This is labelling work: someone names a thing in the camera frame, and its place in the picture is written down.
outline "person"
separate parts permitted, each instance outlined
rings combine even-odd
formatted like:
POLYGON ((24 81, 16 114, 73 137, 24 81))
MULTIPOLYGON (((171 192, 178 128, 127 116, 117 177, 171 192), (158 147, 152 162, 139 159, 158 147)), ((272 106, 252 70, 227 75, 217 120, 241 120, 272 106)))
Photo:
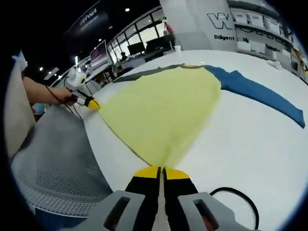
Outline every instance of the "person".
POLYGON ((24 76, 27 62, 22 51, 13 58, 15 64, 11 71, 4 106, 4 136, 10 159, 17 153, 30 129, 35 126, 30 104, 61 104, 66 97, 72 96, 67 88, 47 89, 45 85, 24 76))
POLYGON ((125 52, 122 52, 121 56, 122 56, 121 61, 125 61, 127 59, 127 56, 126 56, 125 52))

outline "white pillar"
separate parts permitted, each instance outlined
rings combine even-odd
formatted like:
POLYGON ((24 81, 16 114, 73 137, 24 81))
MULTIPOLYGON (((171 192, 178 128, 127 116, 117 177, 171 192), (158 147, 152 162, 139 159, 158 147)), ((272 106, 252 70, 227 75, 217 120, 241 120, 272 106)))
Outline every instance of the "white pillar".
POLYGON ((226 0, 160 0, 176 42, 183 50, 236 51, 236 35, 226 0))

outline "human arm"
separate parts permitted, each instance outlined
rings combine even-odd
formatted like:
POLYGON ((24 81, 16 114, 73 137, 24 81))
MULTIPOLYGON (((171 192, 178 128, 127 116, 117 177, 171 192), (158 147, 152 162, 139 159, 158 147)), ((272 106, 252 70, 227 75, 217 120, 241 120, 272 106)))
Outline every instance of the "human arm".
POLYGON ((39 84, 28 77, 23 78, 24 87, 30 103, 53 103, 60 104, 65 102, 72 93, 67 88, 51 88, 48 90, 45 85, 39 84))

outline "glass wall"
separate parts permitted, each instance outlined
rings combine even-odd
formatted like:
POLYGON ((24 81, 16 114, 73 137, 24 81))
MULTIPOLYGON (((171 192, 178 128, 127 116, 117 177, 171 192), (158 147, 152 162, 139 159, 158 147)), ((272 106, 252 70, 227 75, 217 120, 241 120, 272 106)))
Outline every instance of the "glass wall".
POLYGON ((114 63, 120 61, 121 53, 130 56, 128 46, 139 42, 146 42, 166 35, 166 18, 162 9, 148 14, 126 29, 122 34, 108 44, 108 50, 114 63))

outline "mesh chair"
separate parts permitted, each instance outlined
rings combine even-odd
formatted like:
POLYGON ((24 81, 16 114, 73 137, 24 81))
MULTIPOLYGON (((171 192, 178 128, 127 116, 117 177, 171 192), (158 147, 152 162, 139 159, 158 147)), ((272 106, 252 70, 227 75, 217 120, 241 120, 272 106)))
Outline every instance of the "mesh chair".
POLYGON ((51 107, 16 154, 12 171, 26 201, 59 215, 87 217, 112 193, 94 158, 83 121, 51 107))

